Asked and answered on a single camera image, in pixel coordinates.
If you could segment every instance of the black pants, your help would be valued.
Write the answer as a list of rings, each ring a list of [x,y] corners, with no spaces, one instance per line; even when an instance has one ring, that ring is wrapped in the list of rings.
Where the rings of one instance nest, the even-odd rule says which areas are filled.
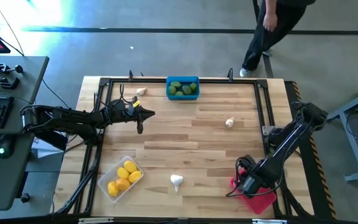
[[[249,45],[242,67],[250,71],[255,70],[258,67],[262,52],[282,40],[299,22],[305,11],[306,7],[291,7],[277,3],[277,26],[273,32],[270,32],[264,28],[266,2],[263,0],[254,39]]]

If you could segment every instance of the yellow fruit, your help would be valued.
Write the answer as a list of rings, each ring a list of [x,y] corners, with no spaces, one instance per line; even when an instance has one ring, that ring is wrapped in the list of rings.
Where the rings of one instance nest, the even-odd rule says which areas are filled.
[[[135,181],[137,181],[137,179],[139,179],[142,176],[142,172],[141,171],[135,171],[133,173],[131,173],[128,177],[129,181],[131,183],[134,183]]]
[[[120,178],[116,181],[116,186],[119,190],[126,190],[131,186],[131,183],[127,179]]]
[[[124,168],[130,173],[136,171],[136,165],[132,161],[125,161]]]
[[[109,195],[114,196],[114,197],[117,196],[118,192],[119,192],[119,190],[116,186],[116,183],[114,181],[109,182],[109,184],[107,185],[107,190],[109,192]]]
[[[125,168],[120,167],[120,168],[117,169],[117,175],[120,178],[128,179],[129,172],[127,170],[125,170]]]

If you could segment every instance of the yellow and black hazard tape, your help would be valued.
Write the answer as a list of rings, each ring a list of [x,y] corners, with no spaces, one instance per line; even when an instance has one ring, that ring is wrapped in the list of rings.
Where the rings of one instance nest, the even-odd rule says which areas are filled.
[[[297,84],[295,82],[292,82],[292,84],[293,84],[293,89],[295,91],[296,97],[300,101],[301,100],[301,95],[299,93],[298,86],[297,86]],[[314,143],[314,139],[313,139],[312,136],[309,137],[309,140],[310,140],[311,148],[313,150],[314,159],[316,160],[317,169],[319,170],[319,173],[320,173],[321,182],[323,183],[323,186],[324,186],[324,191],[325,191],[326,198],[327,198],[327,201],[328,201],[329,209],[331,210],[331,215],[333,216],[333,218],[337,219],[335,208],[334,208],[334,203],[333,203],[333,200],[331,198],[331,194],[329,193],[329,190],[328,190],[327,181],[326,181],[326,177],[324,175],[323,167],[321,165],[320,158],[318,157],[316,144]]]

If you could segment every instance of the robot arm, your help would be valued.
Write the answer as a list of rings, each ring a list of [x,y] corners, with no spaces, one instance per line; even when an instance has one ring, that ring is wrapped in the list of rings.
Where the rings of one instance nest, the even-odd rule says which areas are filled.
[[[278,182],[283,194],[288,197],[289,202],[300,216],[308,214],[292,193],[281,184],[284,162],[299,146],[299,141],[302,138],[323,128],[327,112],[311,103],[297,103],[296,109],[298,113],[290,124],[283,129],[273,129],[265,138],[265,144],[268,144],[271,154],[257,164],[249,155],[239,159],[239,167],[244,168],[247,172],[242,175],[238,174],[237,190],[252,198],[257,196],[256,193],[261,187],[275,189],[275,183]]]
[[[24,132],[34,133],[38,138],[64,150],[66,138],[58,132],[77,134],[85,144],[96,145],[99,142],[98,129],[110,124],[135,121],[137,132],[143,133],[143,121],[153,116],[154,111],[144,109],[133,97],[126,104],[123,100],[114,100],[105,104],[99,111],[65,109],[51,106],[26,106],[21,111]]]

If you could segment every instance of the computer mouse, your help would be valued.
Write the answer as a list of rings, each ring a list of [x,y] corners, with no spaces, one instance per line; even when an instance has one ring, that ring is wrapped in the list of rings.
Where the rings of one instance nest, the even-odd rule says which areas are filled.
[[[0,138],[0,158],[9,158],[15,149],[16,136],[14,134],[4,134]]]

